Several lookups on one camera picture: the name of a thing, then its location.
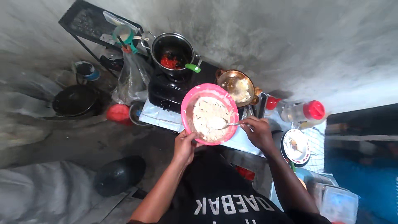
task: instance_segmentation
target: black gas stove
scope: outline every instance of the black gas stove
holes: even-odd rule
[[[203,83],[216,83],[216,66],[203,61],[200,68],[199,73],[192,71],[176,80],[156,67],[148,86],[149,102],[163,110],[180,113],[182,100],[190,89]]]

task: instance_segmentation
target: gray wall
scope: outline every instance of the gray wall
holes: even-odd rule
[[[89,0],[154,34],[183,34],[208,61],[332,113],[398,101],[395,0]],[[0,59],[44,74],[92,60],[57,23],[71,0],[0,2]]]

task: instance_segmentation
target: spoon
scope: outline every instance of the spoon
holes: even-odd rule
[[[228,123],[225,119],[220,117],[212,117],[207,122],[207,126],[213,129],[224,129],[229,125],[239,126],[239,123]]]

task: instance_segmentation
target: pink plastic bowl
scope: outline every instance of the pink plastic bowl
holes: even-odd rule
[[[195,131],[195,127],[193,126],[193,106],[196,101],[203,96],[210,96],[216,98],[221,101],[224,106],[228,109],[228,111],[233,111],[231,115],[230,122],[236,123],[239,120],[238,116],[238,108],[236,107],[235,101],[232,99],[231,95],[228,94],[223,88],[218,85],[205,83],[199,86],[193,87],[184,97],[181,103],[181,119],[182,124],[188,134],[192,131]],[[236,129],[238,127],[234,125],[230,125],[227,127],[227,133],[217,141],[206,141],[203,138],[195,139],[199,143],[203,143],[205,145],[219,145],[228,141],[235,134]]]

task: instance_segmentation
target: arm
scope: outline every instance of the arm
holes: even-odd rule
[[[130,220],[137,220],[143,223],[158,222],[170,206],[174,193],[176,192],[182,174],[193,160],[193,153],[196,147],[201,144],[192,143],[198,138],[192,132],[187,135],[183,130],[175,139],[174,156],[170,165],[163,172],[158,182],[139,204],[131,215]]]
[[[266,156],[271,169],[275,190],[285,211],[298,210],[319,214],[319,210],[308,191],[301,184],[293,170],[276,148],[268,120],[249,117],[239,121],[254,146]]]

